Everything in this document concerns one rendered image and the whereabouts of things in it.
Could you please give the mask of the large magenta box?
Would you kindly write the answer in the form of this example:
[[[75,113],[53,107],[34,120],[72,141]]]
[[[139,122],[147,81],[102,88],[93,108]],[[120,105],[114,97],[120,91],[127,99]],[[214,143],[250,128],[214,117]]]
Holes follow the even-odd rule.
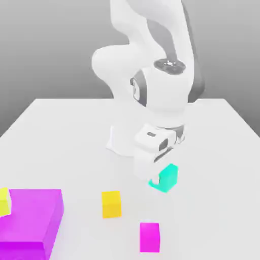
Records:
[[[61,189],[9,189],[10,215],[0,217],[0,260],[50,260],[63,216]]]

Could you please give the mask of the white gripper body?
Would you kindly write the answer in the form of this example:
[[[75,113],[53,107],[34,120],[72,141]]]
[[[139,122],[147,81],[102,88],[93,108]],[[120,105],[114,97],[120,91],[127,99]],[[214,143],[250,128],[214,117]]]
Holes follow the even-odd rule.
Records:
[[[147,151],[136,148],[134,152],[134,174],[141,180],[159,179],[160,172],[172,164],[173,147],[163,151]]]

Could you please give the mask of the small teal cube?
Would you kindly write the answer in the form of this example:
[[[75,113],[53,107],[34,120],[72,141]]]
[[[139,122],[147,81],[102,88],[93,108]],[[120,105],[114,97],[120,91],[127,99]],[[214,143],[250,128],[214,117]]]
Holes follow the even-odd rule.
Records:
[[[159,183],[155,184],[152,179],[149,180],[149,185],[161,192],[167,193],[176,183],[178,179],[178,167],[174,164],[169,164],[159,173]]]

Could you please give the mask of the small magenta cube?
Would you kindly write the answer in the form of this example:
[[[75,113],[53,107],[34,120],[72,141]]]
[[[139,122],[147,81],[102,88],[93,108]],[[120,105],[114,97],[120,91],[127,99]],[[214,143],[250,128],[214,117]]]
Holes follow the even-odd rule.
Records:
[[[160,252],[159,223],[140,223],[140,252]]]

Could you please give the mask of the small lime yellow cube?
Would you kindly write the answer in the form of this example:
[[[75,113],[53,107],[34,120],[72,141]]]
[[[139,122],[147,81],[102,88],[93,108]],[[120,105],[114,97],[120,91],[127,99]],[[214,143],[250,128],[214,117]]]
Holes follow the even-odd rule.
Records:
[[[12,212],[12,200],[7,187],[0,188],[0,217],[10,215]]]

